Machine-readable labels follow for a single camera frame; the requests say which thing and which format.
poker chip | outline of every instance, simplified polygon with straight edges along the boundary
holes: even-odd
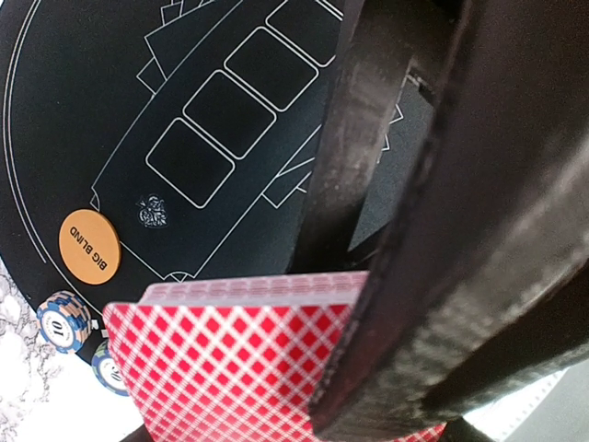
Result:
[[[92,370],[106,389],[120,396],[129,396],[122,382],[121,373],[110,355],[108,341],[99,345],[92,356]]]
[[[92,332],[84,301],[66,291],[47,298],[37,309],[37,319],[43,338],[64,354],[77,352]]]

playing card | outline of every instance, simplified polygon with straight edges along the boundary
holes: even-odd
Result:
[[[314,165],[315,163],[311,160],[276,177],[276,180],[264,192],[266,201],[275,209],[280,208],[297,189],[301,189],[300,186],[311,176]]]
[[[110,351],[154,440],[315,441],[306,404],[365,277],[161,284],[108,305]]]
[[[188,14],[199,7],[207,6],[214,1],[216,0],[182,0],[181,15]]]
[[[165,81],[164,76],[162,76],[161,71],[157,67],[156,60],[153,58],[147,62],[141,71],[139,71],[137,79],[141,81],[152,94],[155,94]]]
[[[163,74],[170,76],[189,52],[239,3],[241,0],[206,4],[147,34],[145,41]]]
[[[160,8],[162,14],[162,25],[166,26],[170,21],[180,17],[180,10],[182,3],[173,3],[171,5],[162,6]]]

black table felt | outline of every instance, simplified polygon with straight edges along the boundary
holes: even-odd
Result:
[[[285,271],[337,13],[314,10],[306,29],[329,32],[314,49],[285,37],[296,28],[267,24],[282,4],[217,0],[164,26],[161,1],[5,0],[0,255],[33,308],[75,291],[103,328],[106,304],[137,301],[152,283]],[[414,88],[399,107],[355,242],[393,213],[427,128]],[[58,248],[65,217],[92,207],[122,244],[119,271],[99,286],[77,281]],[[80,356],[102,339],[94,331]]]

red diamond pattern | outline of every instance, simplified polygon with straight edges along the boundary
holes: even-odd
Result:
[[[108,305],[110,351],[155,442],[317,442],[306,404],[364,279],[329,273],[152,285],[141,305]],[[149,302],[167,294],[193,306]],[[219,297],[227,306],[228,294],[234,307],[211,305]],[[278,297],[284,304],[275,306]],[[262,298],[275,307],[255,307]],[[400,440],[434,442],[442,429]]]

white surface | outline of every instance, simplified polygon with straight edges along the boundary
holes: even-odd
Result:
[[[464,418],[493,440],[503,442],[544,401],[567,370],[546,376]]]
[[[0,442],[119,442],[142,423],[131,398],[43,340],[0,261]]]
[[[49,400],[37,404],[18,428],[15,442],[120,442],[143,424],[131,398],[106,390],[79,357],[55,355],[62,368]]]

